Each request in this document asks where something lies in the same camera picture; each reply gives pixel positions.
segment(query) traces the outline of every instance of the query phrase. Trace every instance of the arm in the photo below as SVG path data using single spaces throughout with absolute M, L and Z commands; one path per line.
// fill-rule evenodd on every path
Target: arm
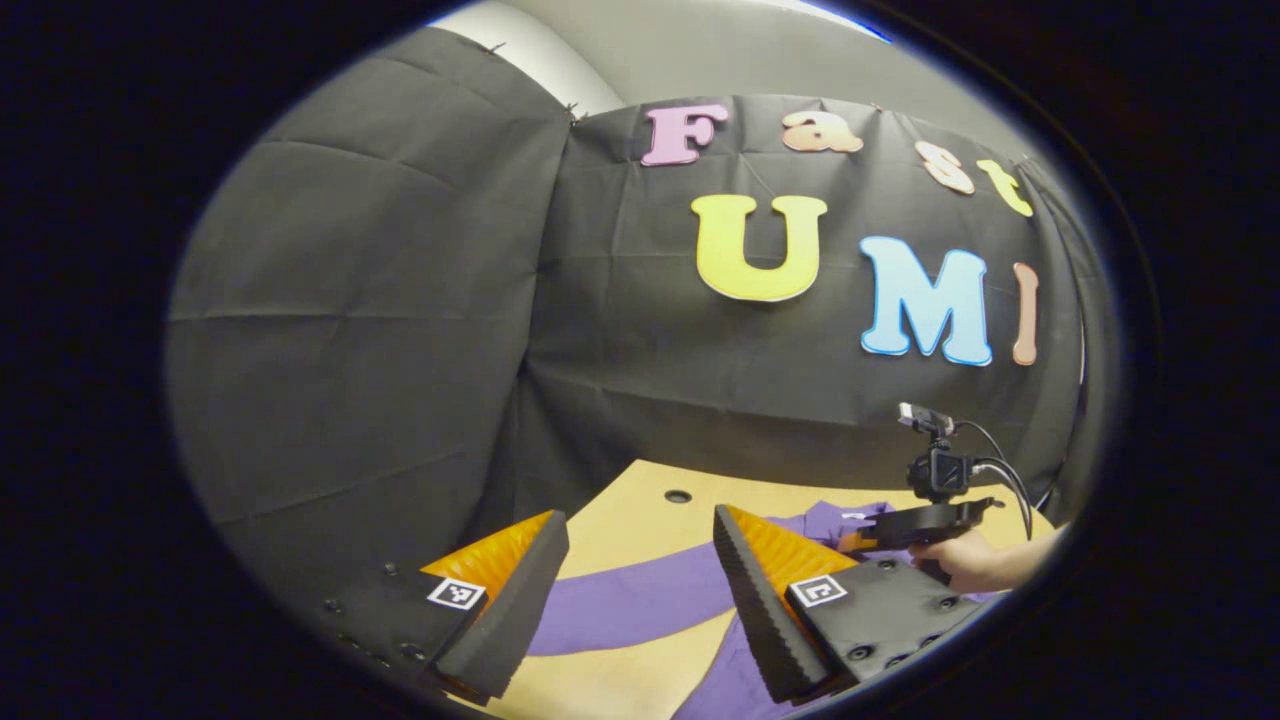
M 937 560 L 951 575 L 951 587 L 963 593 L 997 592 L 1015 588 L 1036 571 L 1066 525 L 1030 542 L 996 550 L 978 530 L 932 544 L 913 544 L 915 561 Z

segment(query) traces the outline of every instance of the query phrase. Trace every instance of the screw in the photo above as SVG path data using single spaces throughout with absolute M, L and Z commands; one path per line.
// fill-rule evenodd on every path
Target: screw
M 401 646 L 401 652 L 404 655 L 404 657 L 408 657 L 410 660 L 426 662 L 426 653 L 422 652 L 422 648 L 417 647 L 416 644 L 404 643 Z

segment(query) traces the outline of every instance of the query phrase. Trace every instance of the human hand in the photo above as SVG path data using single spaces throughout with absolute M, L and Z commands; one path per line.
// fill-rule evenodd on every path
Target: human hand
M 937 560 L 942 571 L 951 575 L 951 589 L 960 593 L 1006 591 L 1012 583 L 1005 577 L 1004 553 L 987 542 L 978 530 L 968 530 L 948 541 L 913 544 L 911 565 Z

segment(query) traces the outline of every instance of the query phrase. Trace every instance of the letter m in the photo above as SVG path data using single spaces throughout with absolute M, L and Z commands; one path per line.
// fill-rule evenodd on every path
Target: letter m
M 987 320 L 983 313 L 982 277 L 987 264 L 963 250 L 947 252 L 931 283 L 911 249 L 893 237 L 867 237 L 859 243 L 876 272 L 876 319 L 863 333 L 863 347 L 879 355 L 905 355 L 911 341 L 902 332 L 906 314 L 920 352 L 933 355 L 951 320 L 951 336 L 942 356 L 961 365 L 987 365 Z

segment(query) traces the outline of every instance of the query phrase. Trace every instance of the black fabric backdrop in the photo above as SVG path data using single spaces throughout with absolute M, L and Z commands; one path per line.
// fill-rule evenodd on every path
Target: black fabric backdrop
M 1096 238 L 1034 163 L 851 102 L 660 106 L 708 102 L 731 119 L 701 159 L 645 168 L 650 106 L 571 127 L 498 54 L 425 28 L 248 150 L 180 268 L 168 383 L 197 493 L 275 597 L 306 615 L 360 569 L 572 515 L 636 457 L 902 488 L 925 438 L 896 423 L 901 401 L 982 423 L 1034 496 L 1048 488 L 1082 407 L 1078 279 L 1102 274 Z M 865 146 L 785 147 L 781 119 L 797 110 L 841 115 Z M 933 181 L 918 140 L 954 152 L 977 193 Z M 1019 178 L 1033 218 L 995 192 L 984 158 Z M 705 286 L 690 202 L 713 193 L 756 200 L 746 251 L 762 266 L 785 252 L 772 197 L 824 200 L 813 287 L 751 304 Z M 904 356 L 860 347 L 869 234 L 906 241 L 933 279 L 950 250 L 986 260 L 988 366 L 924 357 L 914 337 Z M 1032 366 L 1010 352 L 1019 261 L 1041 279 Z M 957 446 L 988 452 L 972 432 Z

